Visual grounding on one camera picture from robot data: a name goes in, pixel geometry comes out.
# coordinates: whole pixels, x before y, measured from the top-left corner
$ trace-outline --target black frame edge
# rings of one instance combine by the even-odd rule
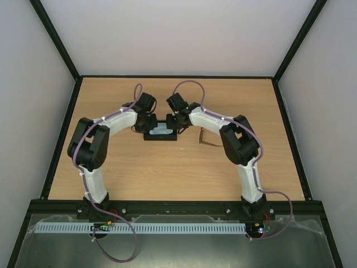
[[[285,58],[281,62],[280,67],[278,68],[277,72],[275,73],[274,80],[278,81],[283,76],[284,72],[288,68],[290,62],[294,58],[297,50],[301,46],[302,42],[304,41],[305,37],[307,36],[309,30],[311,29],[313,23],[319,16],[321,10],[323,9],[324,5],[326,4],[327,0],[316,0],[315,4],[311,8],[309,14],[307,15],[305,22],[301,26],[297,36],[295,37],[292,45],[290,46]]]
[[[47,33],[51,37],[52,42],[55,44],[63,61],[67,65],[69,72],[71,72],[71,75],[73,76],[74,80],[77,81],[80,78],[80,75],[76,67],[74,66],[74,63],[71,60],[71,57],[69,56],[64,44],[62,43],[61,38],[55,29],[55,26],[52,24],[50,17],[48,16],[44,6],[42,5],[40,0],[29,0],[29,1],[32,4],[34,10],[36,11],[38,17],[40,18],[42,24],[44,25]]]
[[[30,224],[30,219],[31,219],[31,216],[30,217],[26,216],[22,222],[22,226],[20,228],[15,245],[13,247],[7,268],[14,268],[16,265],[18,255],[20,254],[20,250],[22,247],[22,242],[25,239],[28,225]]]
[[[82,75],[83,78],[272,79],[272,76],[233,75]]]
[[[59,137],[57,139],[55,151],[54,151],[54,154],[53,154],[52,159],[51,159],[51,164],[50,164],[49,170],[48,170],[47,175],[46,175],[44,186],[42,188],[42,192],[41,192],[41,195],[40,195],[41,199],[47,199],[49,197],[51,186],[52,186],[52,182],[54,180],[54,176],[55,176],[55,173],[56,173],[58,162],[60,160],[61,151],[62,151],[64,142],[65,142],[65,139],[66,139],[67,131],[68,131],[71,119],[72,119],[72,114],[73,114],[74,107],[75,107],[76,102],[77,102],[77,97],[78,97],[78,94],[79,94],[79,90],[80,90],[82,81],[83,81],[83,78],[80,77],[76,81],[76,83],[74,84],[72,95],[71,95],[71,98],[69,100],[67,111],[65,113],[65,117],[64,117],[64,120],[63,120],[63,123],[62,123],[62,126],[61,126],[60,134],[59,134]]]
[[[292,128],[291,128],[291,125],[290,125],[289,117],[288,117],[288,114],[286,112],[285,104],[284,104],[284,101],[283,101],[283,97],[281,95],[281,91],[280,91],[280,88],[279,88],[279,85],[278,85],[278,81],[272,80],[272,83],[273,83],[275,96],[277,98],[280,114],[281,114],[281,117],[283,119],[286,135],[288,137],[288,141],[289,141],[289,144],[290,144],[291,153],[292,153],[292,156],[294,158],[297,174],[298,174],[299,179],[300,179],[300,184],[301,184],[301,188],[302,188],[302,191],[303,191],[303,195],[305,197],[305,200],[312,200],[310,187],[308,186],[308,181],[307,181],[307,178],[306,178],[305,171],[303,169],[302,161],[301,161],[300,154],[299,154],[299,151],[298,151],[298,148],[297,148],[297,145],[296,145],[296,141],[295,141],[295,136],[293,134],[293,131],[292,131]]]

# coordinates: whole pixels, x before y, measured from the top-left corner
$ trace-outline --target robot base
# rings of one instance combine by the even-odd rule
[[[102,210],[109,210],[109,193],[105,196],[100,204],[95,204],[98,208]],[[77,205],[78,214],[77,219],[88,219],[90,221],[107,221],[109,219],[113,219],[112,216],[102,213],[96,210],[91,202],[83,197],[83,201]]]
[[[242,208],[244,213],[251,219],[253,218],[259,218],[257,216],[260,216],[262,214],[262,211],[265,211],[269,216],[270,215],[270,209],[271,206],[267,204],[267,197],[265,194],[262,195],[262,197],[254,202],[253,204],[245,200],[243,197],[240,197],[242,200]]]

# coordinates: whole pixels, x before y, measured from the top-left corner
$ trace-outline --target cable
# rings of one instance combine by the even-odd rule
[[[129,107],[127,107],[127,108],[125,108],[125,109],[120,109],[120,110],[118,110],[118,111],[116,111],[116,112],[114,112],[114,113],[111,113],[111,114],[109,114],[109,115],[107,115],[107,116],[105,116],[105,117],[102,117],[101,119],[99,119],[98,121],[96,121],[95,123],[93,123],[93,125],[91,125],[91,126],[87,129],[87,131],[83,134],[83,137],[82,137],[82,138],[80,139],[80,141],[78,142],[78,145],[77,145],[77,147],[76,147],[76,149],[75,149],[75,151],[74,151],[73,160],[72,160],[73,165],[74,165],[77,169],[80,170],[80,175],[81,175],[81,177],[82,177],[82,179],[83,179],[84,188],[85,188],[85,191],[86,191],[86,193],[87,193],[87,195],[88,195],[89,201],[90,201],[90,203],[92,204],[92,206],[93,206],[96,210],[98,210],[98,211],[100,211],[100,212],[102,212],[102,213],[105,213],[105,214],[108,214],[108,215],[111,215],[111,216],[113,216],[113,217],[116,217],[116,218],[120,219],[121,221],[123,221],[124,223],[126,223],[126,224],[129,226],[129,228],[132,230],[132,232],[133,232],[133,234],[134,234],[134,238],[135,238],[135,249],[134,249],[132,255],[131,255],[129,258],[127,258],[126,260],[119,260],[119,259],[116,259],[116,258],[111,257],[111,256],[110,256],[108,253],[106,253],[106,251],[101,247],[101,245],[99,244],[99,242],[98,242],[97,239],[95,238],[95,232],[98,230],[98,228],[94,229],[93,234],[92,234],[92,238],[93,238],[93,239],[92,239],[92,242],[95,242],[95,243],[97,244],[97,246],[99,247],[99,249],[101,250],[101,252],[102,252],[108,259],[110,259],[110,260],[112,260],[112,261],[114,261],[114,262],[117,262],[117,263],[128,262],[128,261],[133,260],[133,259],[136,257],[136,254],[137,254],[138,248],[139,248],[138,236],[137,236],[137,234],[136,234],[136,232],[135,232],[134,227],[133,227],[126,219],[124,219],[123,217],[121,217],[121,216],[119,216],[119,215],[116,215],[116,214],[114,214],[114,213],[112,213],[112,212],[105,211],[105,210],[103,210],[103,209],[101,209],[101,208],[98,208],[98,207],[95,205],[94,200],[93,200],[93,198],[92,198],[92,196],[91,196],[91,194],[90,194],[90,192],[89,192],[89,188],[88,188],[88,185],[87,185],[87,182],[86,182],[86,178],[85,178],[85,174],[84,174],[84,169],[83,169],[80,165],[77,165],[76,159],[77,159],[77,155],[78,155],[79,149],[80,149],[80,147],[82,146],[83,142],[85,141],[85,138],[86,138],[87,135],[90,133],[90,131],[92,131],[92,129],[94,129],[94,127],[96,127],[96,126],[97,126],[98,124],[100,124],[100,123],[103,123],[104,120],[110,119],[111,117],[116,116],[116,115],[118,115],[118,114],[120,114],[120,113],[125,113],[126,111],[130,110],[130,109],[136,104],[136,102],[139,100],[139,97],[140,97],[140,95],[141,95],[141,93],[142,93],[143,85],[140,84],[140,83],[137,84],[137,85],[135,86],[135,89],[134,89],[134,94],[136,93],[136,90],[137,90],[138,87],[140,87],[139,95],[138,95],[138,97],[134,100],[134,102],[133,102],[132,104],[130,104]]]
[[[200,82],[197,82],[195,80],[185,80],[185,81],[182,81],[180,83],[177,84],[177,86],[175,87],[175,89],[173,90],[173,93],[172,95],[174,95],[177,91],[177,89],[179,88],[180,85],[184,84],[184,83],[195,83],[197,85],[200,86],[200,88],[202,89],[202,99],[201,99],[201,110],[208,114],[209,116],[212,116],[214,118],[217,118],[219,120],[224,120],[224,121],[227,121],[227,122],[230,122],[230,123],[233,123],[235,124],[237,127],[241,127],[242,129],[244,129],[245,131],[247,131],[249,134],[251,134],[253,136],[253,138],[257,141],[259,147],[260,147],[260,154],[258,155],[258,157],[253,161],[252,163],[252,168],[253,168],[253,177],[254,177],[254,183],[255,183],[255,187],[258,189],[259,192],[263,193],[263,194],[280,194],[282,196],[284,196],[288,202],[289,202],[289,205],[290,205],[290,216],[289,216],[289,220],[288,222],[286,223],[286,225],[277,233],[271,235],[271,236],[268,236],[268,237],[260,237],[260,238],[252,238],[250,237],[250,235],[247,233],[247,236],[249,239],[251,240],[266,240],[266,239],[270,239],[270,238],[273,238],[273,237],[276,237],[278,235],[280,235],[282,232],[284,232],[286,230],[286,228],[288,227],[288,225],[290,224],[291,220],[292,220],[292,217],[293,217],[293,208],[292,208],[292,202],[290,200],[290,198],[283,192],[279,192],[279,191],[264,191],[263,189],[261,189],[258,185],[258,179],[257,179],[257,174],[256,174],[256,171],[255,171],[255,165],[256,163],[263,157],[264,155],[264,150],[263,150],[263,144],[262,142],[260,141],[260,139],[257,137],[257,135],[255,135],[255,133],[253,131],[251,131],[248,127],[246,126],[243,126],[242,124],[230,119],[230,118],[226,118],[226,117],[222,117],[221,115],[219,114],[215,114],[215,113],[212,113],[208,110],[206,110],[203,106],[203,101],[205,99],[205,88],[204,86],[200,83]]]

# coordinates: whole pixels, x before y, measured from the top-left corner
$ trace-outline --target metal sheet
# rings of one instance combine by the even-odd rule
[[[117,264],[91,243],[88,234],[32,233],[25,238],[16,268],[334,267],[326,238],[303,228],[287,228],[280,236],[259,242],[229,234],[139,234],[139,241],[137,257]],[[109,234],[100,244],[119,259],[134,249],[131,234]]]

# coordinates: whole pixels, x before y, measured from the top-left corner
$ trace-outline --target robotic arm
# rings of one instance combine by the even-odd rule
[[[142,93],[140,99],[131,109],[119,113],[116,116],[106,119],[98,124],[87,138],[93,138],[92,142],[84,141],[76,158],[76,163],[84,169],[84,175],[89,192],[84,194],[86,199],[88,193],[96,204],[108,197],[108,192],[104,186],[102,165],[107,157],[109,138],[127,127],[134,127],[136,132],[144,133],[157,127],[156,115],[150,110],[155,103],[155,98],[147,93]],[[131,103],[126,103],[120,109],[129,107]],[[82,118],[79,120],[69,144],[67,154],[71,158],[74,151],[87,129],[98,119],[90,120]]]
[[[102,175],[102,165],[107,156],[109,137],[126,127],[133,126],[139,133],[144,133],[157,127],[156,115],[150,112],[155,101],[153,96],[143,93],[132,109],[98,124],[89,133],[88,138],[93,138],[92,142],[85,141],[82,144],[77,154],[76,162],[84,168],[88,191],[97,204],[109,199]],[[257,157],[259,148],[255,139],[247,131],[237,127],[235,124],[219,120],[211,114],[219,118],[223,117],[222,115],[208,110],[202,111],[198,103],[188,105],[178,93],[169,97],[167,103],[173,111],[173,114],[166,116],[168,129],[181,130],[189,126],[199,126],[221,136],[226,156],[238,168],[242,182],[243,209],[248,216],[254,216],[255,212],[259,211],[266,202],[265,195],[256,188],[253,177],[252,162]],[[124,104],[122,108],[129,105],[130,103]],[[225,118],[239,122],[253,131],[244,116]],[[76,146],[83,134],[97,120],[82,118],[78,122],[67,151],[71,158],[73,158]]]
[[[207,109],[202,110],[198,103],[188,105],[178,94],[174,94],[166,100],[173,114],[166,116],[167,128],[186,129],[189,126],[203,127],[221,136],[223,147],[228,159],[236,164],[240,181],[242,183],[243,208],[250,217],[260,210],[266,202],[265,195],[260,192],[254,182],[252,163],[258,156],[259,145],[247,131],[235,124],[218,118],[230,118],[253,132],[248,120],[239,115],[238,117],[226,117]],[[255,166],[258,186],[260,187],[257,166]]]

